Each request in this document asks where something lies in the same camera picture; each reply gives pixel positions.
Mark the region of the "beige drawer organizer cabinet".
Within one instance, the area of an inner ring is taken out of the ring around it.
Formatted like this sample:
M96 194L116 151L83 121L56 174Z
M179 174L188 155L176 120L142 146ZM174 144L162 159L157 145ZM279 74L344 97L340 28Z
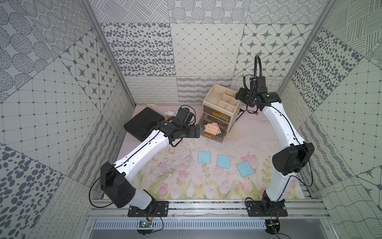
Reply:
M235 99L235 95L236 92L234 90L215 84L203 100L203 113L204 109L210 108L231 116L230 122L227 123L227 134L235 124L241 106L241 102Z

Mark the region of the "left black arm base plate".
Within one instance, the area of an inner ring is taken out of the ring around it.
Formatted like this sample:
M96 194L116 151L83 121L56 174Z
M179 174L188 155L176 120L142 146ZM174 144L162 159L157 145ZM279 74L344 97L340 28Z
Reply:
M151 202L147 208L139 209L135 206L130 206L128 217L167 217L169 209L169 201L156 201Z

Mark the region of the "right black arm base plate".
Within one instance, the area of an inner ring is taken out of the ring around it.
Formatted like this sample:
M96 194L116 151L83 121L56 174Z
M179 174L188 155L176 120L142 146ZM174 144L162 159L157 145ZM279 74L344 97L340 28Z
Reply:
M248 200L245 202L249 217L287 217L288 212L285 206L285 200L278 202L263 202Z

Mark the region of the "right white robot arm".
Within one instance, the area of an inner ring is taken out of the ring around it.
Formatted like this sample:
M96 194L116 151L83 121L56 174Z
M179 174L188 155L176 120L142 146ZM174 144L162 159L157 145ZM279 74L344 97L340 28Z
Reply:
M273 126L281 145L281 151L272 157L275 172L261 200L261 209L270 214L284 207L287 186L308 164L314 152L314 145L306 142L297 133L277 93L255 93L254 90L240 88L235 99L261 110Z

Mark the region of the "pink sticky note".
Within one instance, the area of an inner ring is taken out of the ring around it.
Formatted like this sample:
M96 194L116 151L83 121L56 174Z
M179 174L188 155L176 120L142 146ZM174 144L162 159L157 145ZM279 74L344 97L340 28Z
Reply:
M204 131L210 133L210 125L209 124L205 125Z
M212 122L205 125L205 132L212 135L218 135L221 133L221 129L216 122Z
M214 135L218 135L218 134L221 133L221 130L220 130L219 126L213 125L212 126L212 132L213 132Z

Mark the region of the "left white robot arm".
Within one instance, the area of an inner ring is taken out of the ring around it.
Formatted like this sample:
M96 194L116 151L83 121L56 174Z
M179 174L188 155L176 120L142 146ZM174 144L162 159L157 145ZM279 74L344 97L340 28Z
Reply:
M117 207L126 205L151 212L156 200L145 190L138 190L131 181L140 169L159 151L168 145L176 146L176 139L199 138L200 126L177 120L159 122L150 135L131 153L111 164L106 162L100 169L100 187Z

